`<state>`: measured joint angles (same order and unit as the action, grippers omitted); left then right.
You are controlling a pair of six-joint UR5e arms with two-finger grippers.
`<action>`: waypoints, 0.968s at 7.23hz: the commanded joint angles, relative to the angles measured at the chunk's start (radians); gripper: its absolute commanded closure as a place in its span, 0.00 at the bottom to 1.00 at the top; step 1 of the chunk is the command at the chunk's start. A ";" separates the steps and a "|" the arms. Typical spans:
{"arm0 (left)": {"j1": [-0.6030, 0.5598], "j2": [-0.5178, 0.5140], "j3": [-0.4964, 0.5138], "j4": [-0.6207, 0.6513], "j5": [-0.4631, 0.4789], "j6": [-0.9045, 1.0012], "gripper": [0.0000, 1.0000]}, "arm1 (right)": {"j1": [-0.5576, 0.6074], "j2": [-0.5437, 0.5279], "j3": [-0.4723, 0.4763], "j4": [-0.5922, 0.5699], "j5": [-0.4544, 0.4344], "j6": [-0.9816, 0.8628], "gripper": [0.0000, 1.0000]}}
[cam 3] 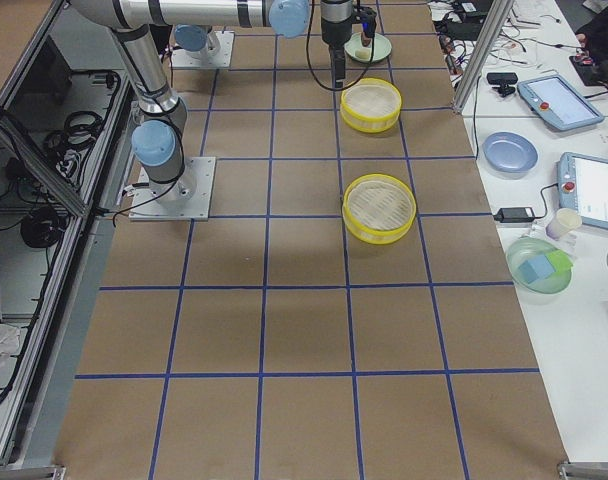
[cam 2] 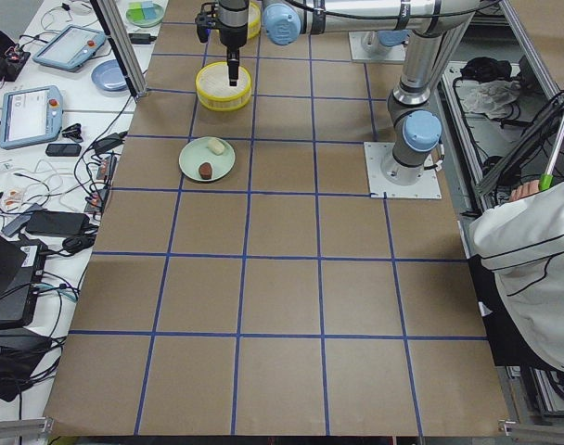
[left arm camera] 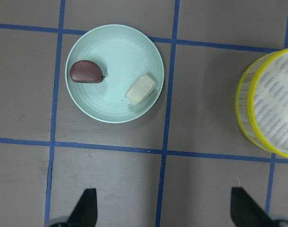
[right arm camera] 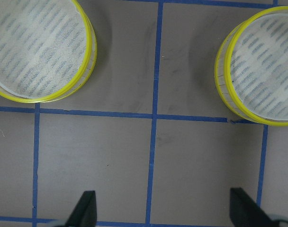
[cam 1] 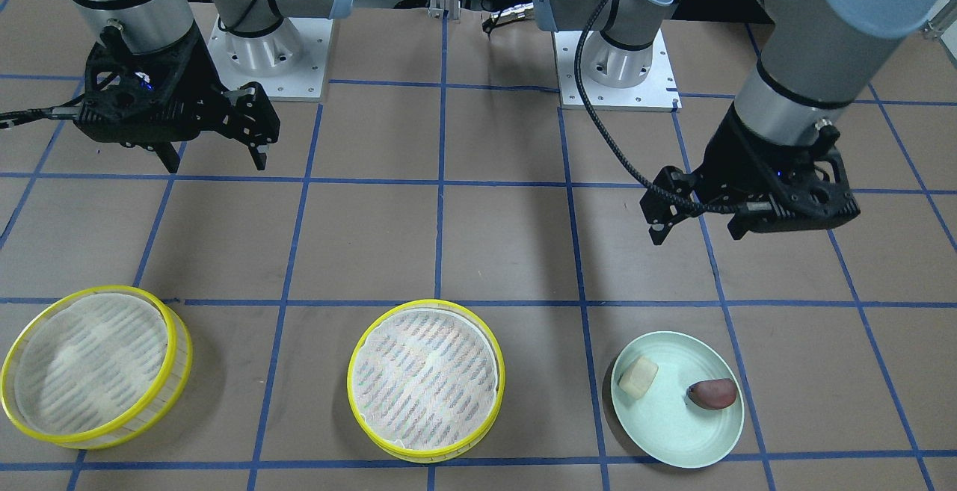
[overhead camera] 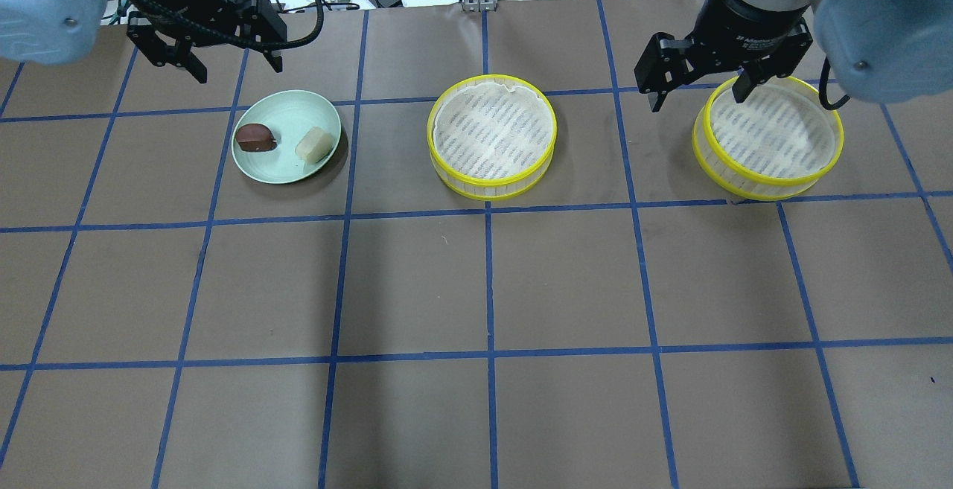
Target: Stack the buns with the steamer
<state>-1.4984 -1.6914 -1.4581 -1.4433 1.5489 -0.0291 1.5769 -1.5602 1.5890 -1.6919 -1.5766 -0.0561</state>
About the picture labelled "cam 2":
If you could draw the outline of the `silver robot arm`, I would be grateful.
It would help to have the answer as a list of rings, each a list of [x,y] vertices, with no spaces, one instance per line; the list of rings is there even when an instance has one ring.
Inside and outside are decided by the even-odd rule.
[[[477,1],[264,1],[262,25],[279,46],[302,34],[325,32],[410,33],[399,82],[388,99],[396,142],[381,162],[383,175],[397,185],[414,184],[442,127],[427,107],[446,58],[479,9]]]

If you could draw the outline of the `person's hand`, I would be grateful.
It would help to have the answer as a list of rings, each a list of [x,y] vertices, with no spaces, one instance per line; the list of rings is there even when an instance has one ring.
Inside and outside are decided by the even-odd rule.
[[[518,200],[523,199],[525,197],[535,195],[539,191],[540,191],[539,181],[538,180],[529,181],[529,182],[521,184],[517,188],[515,188],[511,192],[508,202],[509,203],[515,202],[515,201],[518,201]]]

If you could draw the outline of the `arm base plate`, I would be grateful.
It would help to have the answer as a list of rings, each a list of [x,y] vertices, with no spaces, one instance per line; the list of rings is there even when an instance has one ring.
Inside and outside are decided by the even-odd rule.
[[[350,32],[352,62],[403,64],[410,31]]]
[[[422,166],[409,168],[393,158],[394,143],[365,142],[365,163],[372,198],[434,199],[442,198],[437,172],[432,169],[432,155]]]

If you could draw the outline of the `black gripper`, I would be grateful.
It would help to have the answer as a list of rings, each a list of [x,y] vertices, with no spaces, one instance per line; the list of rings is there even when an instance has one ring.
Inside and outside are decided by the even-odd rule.
[[[247,42],[249,27],[249,2],[247,0],[222,0],[205,2],[195,18],[197,36],[203,44],[208,42],[210,30],[218,30],[226,49],[228,81],[236,87],[239,75],[240,51]]]

